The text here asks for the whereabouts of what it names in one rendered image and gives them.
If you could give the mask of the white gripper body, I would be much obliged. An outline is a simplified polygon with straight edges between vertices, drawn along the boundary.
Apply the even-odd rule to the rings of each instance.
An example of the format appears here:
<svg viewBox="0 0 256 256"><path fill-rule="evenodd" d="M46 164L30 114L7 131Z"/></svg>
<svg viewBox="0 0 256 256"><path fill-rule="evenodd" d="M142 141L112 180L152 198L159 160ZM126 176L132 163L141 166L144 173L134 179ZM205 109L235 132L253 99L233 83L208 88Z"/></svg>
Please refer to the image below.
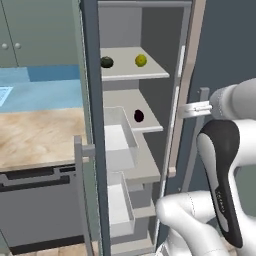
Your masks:
<svg viewBox="0 0 256 256"><path fill-rule="evenodd" d="M178 117L180 119L185 119L210 115L211 110L212 105L208 101L189 103L178 108Z"/></svg>

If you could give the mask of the white freezer shelf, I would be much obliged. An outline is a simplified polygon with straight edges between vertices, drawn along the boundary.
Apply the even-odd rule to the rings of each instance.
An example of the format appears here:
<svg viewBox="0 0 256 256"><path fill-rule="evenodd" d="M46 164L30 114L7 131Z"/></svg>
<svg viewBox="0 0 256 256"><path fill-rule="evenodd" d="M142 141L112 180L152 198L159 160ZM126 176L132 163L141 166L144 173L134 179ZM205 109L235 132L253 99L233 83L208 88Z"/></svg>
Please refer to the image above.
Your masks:
<svg viewBox="0 0 256 256"><path fill-rule="evenodd" d="M103 105L105 107L122 106L134 132L149 133L163 130L163 127L138 89L104 91ZM144 114L142 122L135 121L134 113L136 110L140 110Z"/></svg>
<svg viewBox="0 0 256 256"><path fill-rule="evenodd" d="M160 180L160 172L142 133L136 133L138 143L137 165L125 170L124 176L128 185L154 183Z"/></svg>
<svg viewBox="0 0 256 256"><path fill-rule="evenodd" d="M101 48L102 57L108 56L113 59L111 68L102 68L103 81L124 81L153 78L169 78L166 72L143 48L141 47L117 47ZM143 54L147 63L143 67L135 64L135 58Z"/></svg>

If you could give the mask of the yellow-green pear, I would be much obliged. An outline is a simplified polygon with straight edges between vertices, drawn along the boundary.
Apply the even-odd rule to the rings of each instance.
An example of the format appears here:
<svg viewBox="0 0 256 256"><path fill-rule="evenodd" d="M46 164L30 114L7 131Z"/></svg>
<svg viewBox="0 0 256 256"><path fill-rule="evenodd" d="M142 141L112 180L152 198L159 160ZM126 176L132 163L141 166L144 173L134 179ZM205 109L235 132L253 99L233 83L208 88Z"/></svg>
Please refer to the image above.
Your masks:
<svg viewBox="0 0 256 256"><path fill-rule="evenodd" d="M138 67L143 67L147 64L147 58L145 55L143 54L139 54L136 58L135 58L135 64Z"/></svg>

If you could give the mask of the dark grey fridge door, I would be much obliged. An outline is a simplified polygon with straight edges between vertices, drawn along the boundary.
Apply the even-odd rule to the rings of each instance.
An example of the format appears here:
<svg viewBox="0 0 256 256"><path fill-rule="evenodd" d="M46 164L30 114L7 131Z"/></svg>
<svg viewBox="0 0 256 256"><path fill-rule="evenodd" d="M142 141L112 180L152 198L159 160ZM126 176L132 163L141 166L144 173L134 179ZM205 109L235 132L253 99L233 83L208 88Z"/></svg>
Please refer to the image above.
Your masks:
<svg viewBox="0 0 256 256"><path fill-rule="evenodd" d="M187 102L198 101L201 87L213 93L251 78L256 78L256 0L207 0ZM195 124L196 118L183 122L177 173L168 179L166 195L182 189ZM241 168L235 179L244 212L256 217L256 166ZM197 190L208 190L198 155L188 191Z"/></svg>

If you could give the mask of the white freezer bin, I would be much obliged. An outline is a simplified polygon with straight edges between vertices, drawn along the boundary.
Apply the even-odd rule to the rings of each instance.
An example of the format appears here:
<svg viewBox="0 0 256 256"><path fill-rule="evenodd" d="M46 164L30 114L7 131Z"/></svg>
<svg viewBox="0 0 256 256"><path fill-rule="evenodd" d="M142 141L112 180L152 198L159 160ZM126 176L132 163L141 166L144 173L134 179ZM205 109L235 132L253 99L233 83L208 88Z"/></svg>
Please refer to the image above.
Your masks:
<svg viewBox="0 0 256 256"><path fill-rule="evenodd" d="M122 172L110 173L107 177L110 237L134 233L135 217Z"/></svg>
<svg viewBox="0 0 256 256"><path fill-rule="evenodd" d="M138 143L123 107L104 109L104 133L107 170L134 168L137 164Z"/></svg>

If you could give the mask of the dark green squash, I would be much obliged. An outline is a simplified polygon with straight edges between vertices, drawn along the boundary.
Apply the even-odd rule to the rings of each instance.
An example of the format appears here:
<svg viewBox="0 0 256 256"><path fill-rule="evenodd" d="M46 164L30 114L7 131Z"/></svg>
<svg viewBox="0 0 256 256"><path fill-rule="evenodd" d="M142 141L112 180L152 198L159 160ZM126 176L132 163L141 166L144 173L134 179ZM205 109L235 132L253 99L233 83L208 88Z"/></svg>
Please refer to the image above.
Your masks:
<svg viewBox="0 0 256 256"><path fill-rule="evenodd" d="M104 56L101 58L102 68L111 68L114 65L114 60L109 56Z"/></svg>

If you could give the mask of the grey freezer door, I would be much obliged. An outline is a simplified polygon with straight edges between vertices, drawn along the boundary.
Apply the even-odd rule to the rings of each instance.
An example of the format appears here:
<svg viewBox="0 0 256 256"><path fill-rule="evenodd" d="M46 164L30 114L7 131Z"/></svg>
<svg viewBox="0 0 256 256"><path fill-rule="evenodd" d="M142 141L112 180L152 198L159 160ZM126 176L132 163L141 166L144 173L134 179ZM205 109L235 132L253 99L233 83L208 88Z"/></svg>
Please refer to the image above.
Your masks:
<svg viewBox="0 0 256 256"><path fill-rule="evenodd" d="M74 19L78 23L77 52L84 109L89 113L88 141L95 146L93 164L97 189L100 256L111 256L103 91L100 66L100 40L97 0L74 0Z"/></svg>

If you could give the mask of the grey fridge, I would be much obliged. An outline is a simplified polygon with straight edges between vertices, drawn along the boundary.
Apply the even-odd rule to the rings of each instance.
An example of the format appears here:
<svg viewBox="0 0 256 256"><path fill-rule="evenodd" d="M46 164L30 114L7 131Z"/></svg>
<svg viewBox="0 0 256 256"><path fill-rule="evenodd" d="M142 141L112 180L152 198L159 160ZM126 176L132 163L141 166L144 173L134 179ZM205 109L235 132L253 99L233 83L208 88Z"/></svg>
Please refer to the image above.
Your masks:
<svg viewBox="0 0 256 256"><path fill-rule="evenodd" d="M141 47L169 78L103 81L104 91L138 89L163 130L142 133L160 172L154 183L127 185L135 217L134 233L110 237L111 256L154 252L159 233L155 203L176 173L182 120L193 73L206 0L116 0L99 4L101 48Z"/></svg>

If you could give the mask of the dark grey dishwasher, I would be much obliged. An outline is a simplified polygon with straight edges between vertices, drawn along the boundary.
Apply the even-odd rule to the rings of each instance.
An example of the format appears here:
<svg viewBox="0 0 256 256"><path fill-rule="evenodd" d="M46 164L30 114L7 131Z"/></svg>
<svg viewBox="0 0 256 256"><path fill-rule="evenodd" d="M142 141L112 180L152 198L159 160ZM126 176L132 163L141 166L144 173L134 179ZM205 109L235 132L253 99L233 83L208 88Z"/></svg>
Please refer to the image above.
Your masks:
<svg viewBox="0 0 256 256"><path fill-rule="evenodd" d="M82 243L75 167L0 173L0 232L13 254Z"/></svg>

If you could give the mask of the grey-green wall cupboards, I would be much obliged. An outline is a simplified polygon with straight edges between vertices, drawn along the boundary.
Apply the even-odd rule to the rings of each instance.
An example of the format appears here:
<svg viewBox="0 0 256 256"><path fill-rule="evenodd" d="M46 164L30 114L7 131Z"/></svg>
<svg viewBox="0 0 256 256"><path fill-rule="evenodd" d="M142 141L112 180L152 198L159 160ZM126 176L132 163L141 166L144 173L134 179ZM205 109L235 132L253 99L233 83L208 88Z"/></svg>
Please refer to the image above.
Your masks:
<svg viewBox="0 0 256 256"><path fill-rule="evenodd" d="M77 63L73 0L0 0L0 67Z"/></svg>

